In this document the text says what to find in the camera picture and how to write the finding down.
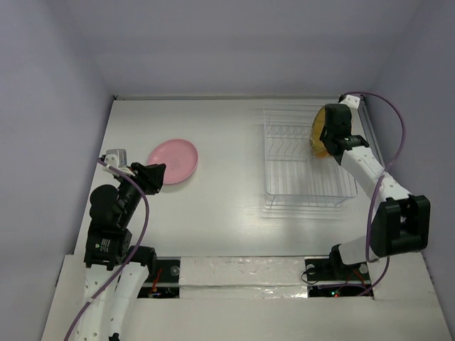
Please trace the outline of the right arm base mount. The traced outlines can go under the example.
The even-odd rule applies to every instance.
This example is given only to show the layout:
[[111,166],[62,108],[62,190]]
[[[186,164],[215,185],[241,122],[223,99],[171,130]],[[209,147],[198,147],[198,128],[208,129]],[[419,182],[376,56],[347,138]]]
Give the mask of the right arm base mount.
[[350,280],[370,280],[366,263],[350,266],[333,265],[329,258],[305,258],[304,278],[309,283],[346,282]]

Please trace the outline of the orange round woven plate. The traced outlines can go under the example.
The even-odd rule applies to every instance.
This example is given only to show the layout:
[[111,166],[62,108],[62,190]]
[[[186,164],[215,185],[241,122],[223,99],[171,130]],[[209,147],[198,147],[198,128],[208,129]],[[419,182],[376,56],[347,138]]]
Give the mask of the orange round woven plate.
[[325,158],[330,156],[330,153],[326,150],[326,147],[320,140],[313,140],[311,150],[317,158]]

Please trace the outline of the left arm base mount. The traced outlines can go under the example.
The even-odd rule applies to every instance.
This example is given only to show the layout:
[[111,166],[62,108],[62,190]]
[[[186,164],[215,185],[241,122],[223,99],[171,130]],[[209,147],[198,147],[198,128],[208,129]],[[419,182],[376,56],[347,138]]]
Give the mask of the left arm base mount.
[[144,282],[138,298],[179,298],[180,266],[179,258],[158,259],[156,273]]

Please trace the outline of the pink round plate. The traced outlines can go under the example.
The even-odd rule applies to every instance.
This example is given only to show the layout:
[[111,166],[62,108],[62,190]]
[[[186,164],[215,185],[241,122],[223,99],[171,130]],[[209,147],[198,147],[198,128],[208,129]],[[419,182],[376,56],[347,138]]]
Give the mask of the pink round plate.
[[159,144],[148,157],[148,164],[165,164],[164,185],[176,185],[189,179],[198,167],[197,148],[185,139],[170,139]]

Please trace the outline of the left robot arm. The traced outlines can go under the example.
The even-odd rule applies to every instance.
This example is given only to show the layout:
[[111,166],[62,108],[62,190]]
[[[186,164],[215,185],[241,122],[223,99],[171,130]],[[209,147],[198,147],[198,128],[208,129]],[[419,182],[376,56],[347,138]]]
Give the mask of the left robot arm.
[[133,163],[122,168],[108,159],[97,162],[119,185],[101,185],[90,195],[84,303],[65,340],[123,340],[140,289],[157,272],[154,248],[132,244],[128,224],[140,202],[150,214],[147,198],[161,191],[166,167]]

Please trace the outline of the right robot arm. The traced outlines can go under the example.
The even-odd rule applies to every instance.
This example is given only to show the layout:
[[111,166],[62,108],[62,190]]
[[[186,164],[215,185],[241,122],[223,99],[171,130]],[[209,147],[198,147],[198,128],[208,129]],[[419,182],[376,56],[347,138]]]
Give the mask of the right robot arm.
[[327,104],[319,113],[323,115],[320,142],[370,198],[365,236],[332,247],[327,261],[330,275],[344,278],[361,263],[425,249],[429,199],[402,187],[376,159],[368,142],[352,133],[347,104]]

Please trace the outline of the orange square woven tray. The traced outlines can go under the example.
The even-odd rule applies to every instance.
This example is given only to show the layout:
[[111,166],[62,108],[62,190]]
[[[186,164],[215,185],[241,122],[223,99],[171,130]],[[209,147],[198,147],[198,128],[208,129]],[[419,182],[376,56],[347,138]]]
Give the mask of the orange square woven tray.
[[317,113],[313,124],[323,125],[321,136],[345,137],[351,134],[351,111],[344,104],[326,104]]

